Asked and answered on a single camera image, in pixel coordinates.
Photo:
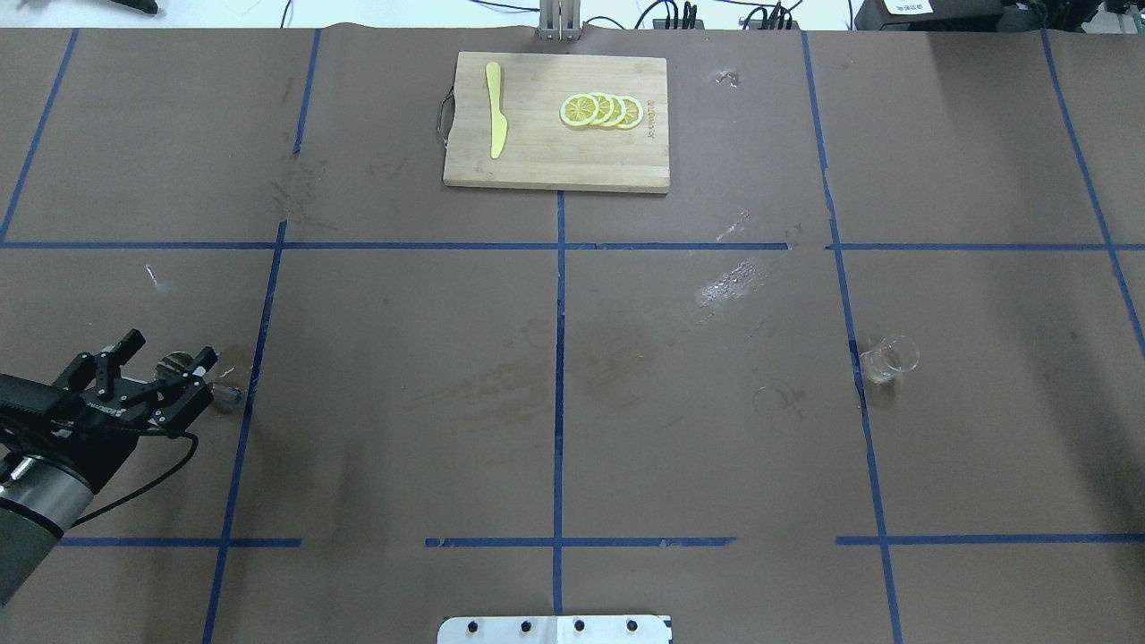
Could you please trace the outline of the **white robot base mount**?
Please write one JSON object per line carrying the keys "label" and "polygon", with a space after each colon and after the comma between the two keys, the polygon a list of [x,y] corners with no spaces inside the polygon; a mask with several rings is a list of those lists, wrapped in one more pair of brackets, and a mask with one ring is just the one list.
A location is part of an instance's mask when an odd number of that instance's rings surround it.
{"label": "white robot base mount", "polygon": [[671,619],[654,614],[457,616],[437,643],[672,643]]}

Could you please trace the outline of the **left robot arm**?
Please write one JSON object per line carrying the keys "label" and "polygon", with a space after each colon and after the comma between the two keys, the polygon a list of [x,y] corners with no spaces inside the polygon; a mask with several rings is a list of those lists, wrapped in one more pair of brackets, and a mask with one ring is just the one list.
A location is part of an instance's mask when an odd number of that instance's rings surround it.
{"label": "left robot arm", "polygon": [[211,407],[206,377],[218,364],[211,346],[163,359],[153,377],[123,374],[147,345],[132,329],[120,341],[79,353],[49,383],[1,379],[1,598],[3,604],[60,545],[66,531],[103,515],[90,508],[131,460],[143,437],[198,438],[191,425]]}

